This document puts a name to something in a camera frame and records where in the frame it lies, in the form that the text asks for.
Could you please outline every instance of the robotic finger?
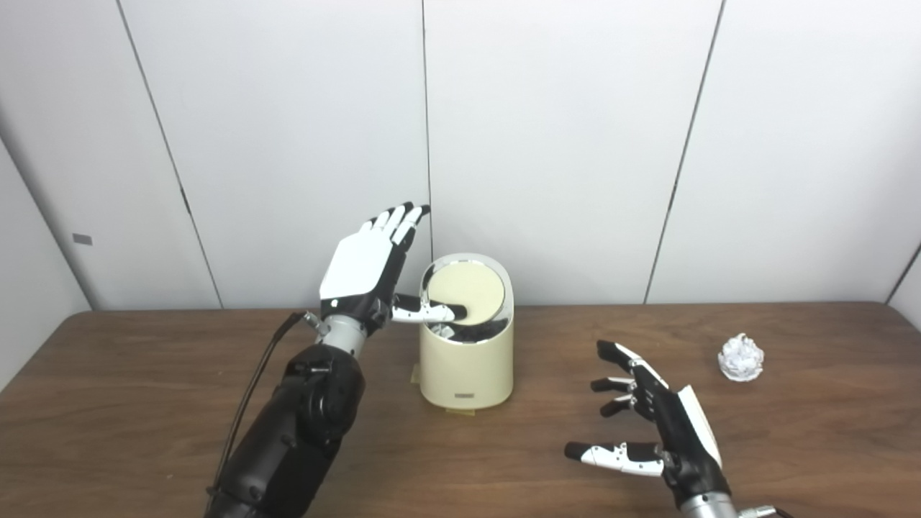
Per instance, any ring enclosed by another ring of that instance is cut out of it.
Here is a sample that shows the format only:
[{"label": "robotic finger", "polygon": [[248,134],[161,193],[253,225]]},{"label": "robotic finger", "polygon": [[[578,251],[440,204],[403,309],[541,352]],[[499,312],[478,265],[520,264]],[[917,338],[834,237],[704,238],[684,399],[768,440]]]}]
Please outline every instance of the robotic finger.
[{"label": "robotic finger", "polygon": [[459,304],[445,304],[436,300],[423,303],[419,297],[397,294],[394,298],[393,322],[422,324],[455,322],[467,317],[467,308]]},{"label": "robotic finger", "polygon": [[384,226],[387,225],[387,221],[390,220],[390,218],[391,218],[391,213],[392,213],[392,212],[393,212],[393,209],[392,209],[392,208],[388,208],[387,210],[381,212],[381,213],[374,219],[374,225],[372,226],[372,228],[373,228],[373,229],[383,229]]},{"label": "robotic finger", "polygon": [[613,442],[570,442],[566,445],[564,454],[583,464],[623,471],[628,475],[662,476],[663,463],[659,456],[659,445],[654,442],[621,442],[619,445],[614,445]]},{"label": "robotic finger", "polygon": [[387,222],[384,224],[384,235],[392,236],[393,231],[397,229],[397,225],[402,222],[403,216],[406,214],[407,210],[412,210],[413,204],[407,202],[401,206],[396,206],[393,209],[393,212],[390,214],[390,217],[387,219]]},{"label": "robotic finger", "polygon": [[598,413],[601,414],[603,418],[611,418],[624,410],[633,409],[634,404],[635,399],[632,394],[621,395],[602,405]]},{"label": "robotic finger", "polygon": [[631,393],[636,388],[636,382],[633,378],[601,378],[591,382],[591,392],[608,392],[615,390],[617,392]]},{"label": "robotic finger", "polygon": [[643,377],[647,378],[644,381],[649,382],[649,384],[658,383],[666,389],[669,388],[669,384],[665,383],[665,380],[659,376],[659,373],[650,367],[641,356],[616,342],[599,340],[598,357],[605,361],[616,363],[621,369],[637,378],[640,376],[640,373],[636,372],[636,370],[642,367]]},{"label": "robotic finger", "polygon": [[403,218],[400,226],[393,232],[393,244],[398,247],[409,248],[409,246],[413,244],[415,226],[418,225],[422,217],[428,213],[428,205],[418,206],[410,210],[409,213],[406,214],[406,217]]}]

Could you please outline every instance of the black forearm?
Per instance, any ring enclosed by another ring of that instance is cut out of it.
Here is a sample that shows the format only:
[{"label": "black forearm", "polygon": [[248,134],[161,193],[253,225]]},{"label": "black forearm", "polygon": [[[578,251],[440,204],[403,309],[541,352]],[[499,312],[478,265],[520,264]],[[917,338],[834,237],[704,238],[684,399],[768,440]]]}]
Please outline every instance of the black forearm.
[{"label": "black forearm", "polygon": [[294,357],[230,456],[205,517],[302,516],[355,419],[364,387],[357,360],[339,348],[316,344]]}]

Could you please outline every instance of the wooden table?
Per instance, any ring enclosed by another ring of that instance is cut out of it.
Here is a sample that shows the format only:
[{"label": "wooden table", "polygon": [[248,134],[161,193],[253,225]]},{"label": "wooden table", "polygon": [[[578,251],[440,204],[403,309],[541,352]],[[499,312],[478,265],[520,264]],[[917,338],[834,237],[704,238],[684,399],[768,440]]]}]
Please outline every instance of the wooden table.
[{"label": "wooden table", "polygon": [[[63,323],[0,394],[4,516],[201,516],[204,488],[256,360],[285,311],[90,312]],[[748,333],[766,352],[754,383],[718,370]],[[921,334],[872,303],[519,308],[516,386],[475,417],[409,383],[417,330],[392,325],[361,363],[367,391],[308,515],[679,516],[655,478],[563,457],[567,441],[649,441],[627,413],[602,419],[589,380],[615,375],[598,338],[694,385],[741,507],[798,518],[921,513]],[[276,350],[247,426],[287,360]]]}]

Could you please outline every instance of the prosthetic hand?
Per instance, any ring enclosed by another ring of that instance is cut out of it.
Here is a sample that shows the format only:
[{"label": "prosthetic hand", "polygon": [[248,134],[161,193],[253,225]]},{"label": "prosthetic hand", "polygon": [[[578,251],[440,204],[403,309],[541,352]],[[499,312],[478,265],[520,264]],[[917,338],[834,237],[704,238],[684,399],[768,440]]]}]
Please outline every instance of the prosthetic hand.
[{"label": "prosthetic hand", "polygon": [[272,398],[209,489],[206,517],[303,515],[355,421],[365,390],[357,360],[365,339],[391,318],[449,322],[466,316],[462,306],[423,306],[418,298],[394,294],[426,214],[428,206],[397,206],[339,242],[320,287],[321,319],[307,314],[317,341],[288,362]]},{"label": "prosthetic hand", "polygon": [[624,393],[602,406],[601,415],[609,418],[632,409],[656,424],[661,444],[570,442],[565,455],[631,475],[663,477],[676,507],[687,518],[736,518],[717,441],[694,389],[688,385],[673,392],[644,359],[620,344],[600,340],[598,356],[633,376],[591,383],[594,392]]}]

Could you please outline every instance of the white wall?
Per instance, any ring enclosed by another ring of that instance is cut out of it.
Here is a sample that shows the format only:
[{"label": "white wall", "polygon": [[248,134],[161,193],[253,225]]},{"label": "white wall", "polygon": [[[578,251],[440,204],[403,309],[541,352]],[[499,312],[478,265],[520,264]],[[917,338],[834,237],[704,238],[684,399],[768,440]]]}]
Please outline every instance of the white wall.
[{"label": "white wall", "polygon": [[123,5],[226,307],[316,305],[341,238],[428,202],[419,0]]},{"label": "white wall", "polygon": [[892,296],[890,305],[921,329],[921,261],[915,259],[915,264]]},{"label": "white wall", "polygon": [[643,301],[718,0],[426,2],[435,255]]},{"label": "white wall", "polygon": [[217,307],[116,3],[0,2],[0,70],[0,134],[95,305]]},{"label": "white wall", "polygon": [[921,235],[918,20],[727,2],[649,302],[886,299]]},{"label": "white wall", "polygon": [[[419,0],[123,5],[226,306],[315,305],[339,239],[429,193],[402,289],[474,251],[522,303],[643,301],[718,0],[426,0],[425,46]],[[885,299],[921,235],[918,19],[727,1],[648,301]],[[118,3],[0,3],[0,70],[91,301],[217,307]]]},{"label": "white wall", "polygon": [[89,309],[0,142],[0,390],[68,316]]}]

